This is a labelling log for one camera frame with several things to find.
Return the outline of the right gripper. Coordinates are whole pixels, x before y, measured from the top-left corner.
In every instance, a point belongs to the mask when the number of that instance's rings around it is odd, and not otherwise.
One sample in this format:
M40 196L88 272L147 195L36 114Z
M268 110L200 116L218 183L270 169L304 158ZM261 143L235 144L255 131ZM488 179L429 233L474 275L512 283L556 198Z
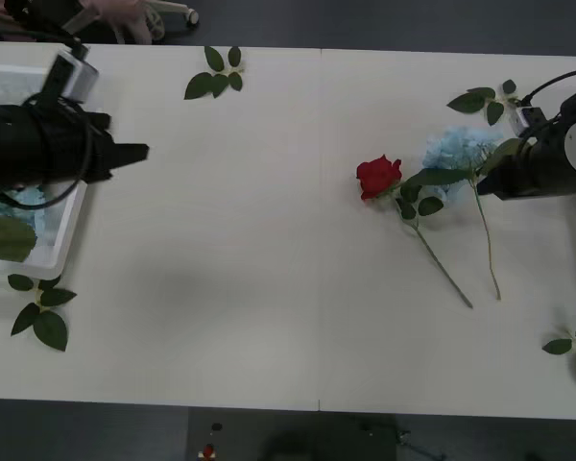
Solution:
M494 195L502 200L531 198L537 195L532 175L532 152L506 156L476 185L478 196Z

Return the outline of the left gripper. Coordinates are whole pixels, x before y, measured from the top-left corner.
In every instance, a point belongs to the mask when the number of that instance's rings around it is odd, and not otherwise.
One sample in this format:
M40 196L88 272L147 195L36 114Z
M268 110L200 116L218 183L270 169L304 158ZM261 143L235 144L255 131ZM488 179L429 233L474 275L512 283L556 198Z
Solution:
M82 109L43 111L43 181L96 183L112 178L111 169L147 159L149 146L114 143L111 116Z

